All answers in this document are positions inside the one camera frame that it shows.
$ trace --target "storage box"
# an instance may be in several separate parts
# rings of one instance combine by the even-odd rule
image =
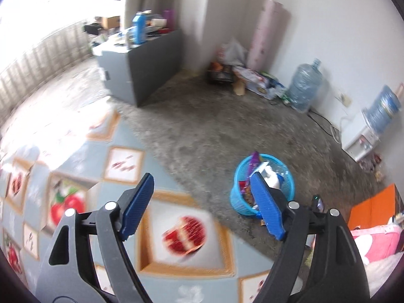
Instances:
[[[114,17],[102,17],[101,26],[104,29],[113,29],[115,27],[119,27],[120,16]]]

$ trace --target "white wall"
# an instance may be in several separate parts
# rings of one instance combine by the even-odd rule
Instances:
[[[404,80],[404,21],[391,0],[276,0],[286,12],[266,70],[288,86],[299,64],[322,61],[327,79],[315,107],[339,127],[344,116],[369,107],[381,88]],[[262,0],[250,0],[239,40],[249,46]],[[353,100],[345,108],[341,90]],[[389,178],[404,194],[404,121],[397,117],[379,146]]]
[[[184,67],[203,70],[217,48],[239,32],[248,0],[179,0],[178,24],[185,34]]]
[[[244,21],[248,0],[209,0],[203,33],[200,66],[205,67],[215,57],[216,51],[227,43]]]
[[[208,0],[179,0],[178,25],[184,34],[183,66],[192,70],[199,67],[203,45]]]

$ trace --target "floor mat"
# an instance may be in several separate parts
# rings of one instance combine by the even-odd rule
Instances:
[[[153,302],[252,302],[271,270],[272,260],[200,209],[166,174],[108,98],[66,112],[8,147],[0,175],[1,248],[33,292],[64,211],[92,211],[116,201],[145,172],[154,176],[155,193],[124,245]],[[175,245],[172,236],[178,233],[182,239]],[[113,292],[92,237],[100,285]],[[294,292],[301,287],[298,278]]]

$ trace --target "electrical outlet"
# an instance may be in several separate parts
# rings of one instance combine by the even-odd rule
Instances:
[[[347,108],[352,104],[352,99],[348,95],[339,90],[337,91],[335,98],[337,98],[337,100]]]

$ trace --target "pink blanket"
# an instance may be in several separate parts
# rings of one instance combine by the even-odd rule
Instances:
[[[401,228],[397,225],[380,225],[370,229],[353,230],[351,233],[363,264],[367,265],[395,253]]]

